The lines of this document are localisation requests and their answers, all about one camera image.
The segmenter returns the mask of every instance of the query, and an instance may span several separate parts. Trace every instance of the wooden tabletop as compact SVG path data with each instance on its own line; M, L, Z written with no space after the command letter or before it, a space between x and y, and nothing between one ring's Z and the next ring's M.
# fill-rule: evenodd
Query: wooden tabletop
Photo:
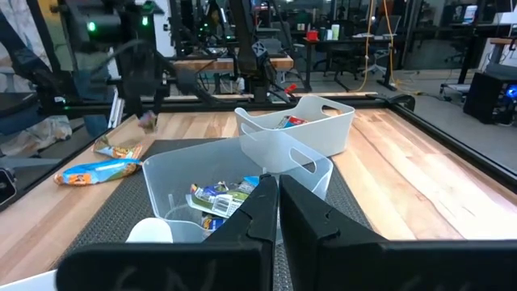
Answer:
M509 45L511 43L511 39L506 38L491 38L490 39L491 44L504 44Z
M148 136L130 118L109 138L147 150L155 139L236 135L232 112L202 112L162 113ZM100 160L89 149L63 170ZM333 160L386 238L517 238L513 193L387 109L356 111L347 150ZM49 178L0 213L0 285L49 270L119 184L73 188Z
M290 70L294 66L294 61L290 56L287 57L274 57L271 59L271 63L277 70ZM224 59L222 60L193 60L193 61L175 61L174 66L188 68L191 70L221 70L230 71L233 70L233 60Z

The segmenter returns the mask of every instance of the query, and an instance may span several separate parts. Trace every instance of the red object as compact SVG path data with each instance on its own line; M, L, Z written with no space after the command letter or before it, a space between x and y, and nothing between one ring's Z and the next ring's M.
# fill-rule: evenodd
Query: red object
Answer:
M284 89L285 93L291 93L296 89L296 84L291 84L291 86Z
M310 40L310 41L317 41L317 31L308 31L307 32L307 40Z
M307 121L297 118L295 116L290 116L288 119L288 123L292 124L291 126L304 124L305 122L307 122Z

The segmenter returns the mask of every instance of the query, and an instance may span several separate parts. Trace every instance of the snack wrapper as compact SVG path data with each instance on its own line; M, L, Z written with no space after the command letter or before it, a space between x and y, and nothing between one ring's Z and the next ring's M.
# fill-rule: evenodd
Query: snack wrapper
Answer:
M216 185L199 187L191 185L191 194L186 195L190 207L229 218L258 185L258 177L245 177L242 182L228 188L225 182Z
M295 116L284 116L278 125L276 125L275 129L288 129L290 127L304 123L307 123L307 120L302 120L301 118Z
M139 158L142 152L142 144L133 147L111 145L107 136L101 136L94 143L94 152L104 154L112 158Z
M218 217L210 213L203 213L201 215L201 227L210 234L221 227L225 221L225 218Z
M140 160L134 158L113 159L77 165L54 176L59 185L86 186L124 178L140 168Z
M138 126L144 129L144 133L156 132L156 121L158 117L154 112L148 111L138 120Z

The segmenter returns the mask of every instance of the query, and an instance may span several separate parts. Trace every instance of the blue light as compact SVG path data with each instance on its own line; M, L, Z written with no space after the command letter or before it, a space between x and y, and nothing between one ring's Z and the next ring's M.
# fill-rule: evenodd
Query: blue light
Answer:
M517 99L517 85L510 85L508 89L506 89L506 96Z

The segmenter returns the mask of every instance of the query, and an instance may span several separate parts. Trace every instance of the gray mat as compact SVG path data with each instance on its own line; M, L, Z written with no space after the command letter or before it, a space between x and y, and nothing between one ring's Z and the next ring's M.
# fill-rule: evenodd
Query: gray mat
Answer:
M195 146L216 139L191 139L175 141L155 141L143 159L154 154L183 147ZM326 201L358 223L371 229L363 211L357 204L350 189L337 167L330 178ZM139 171L126 178L106 200L81 233L70 244L65 254L92 243L125 242L132 227L146 217L152 217L153 210L145 186L144 173ZM274 290L292 290L285 250L279 245L275 252Z

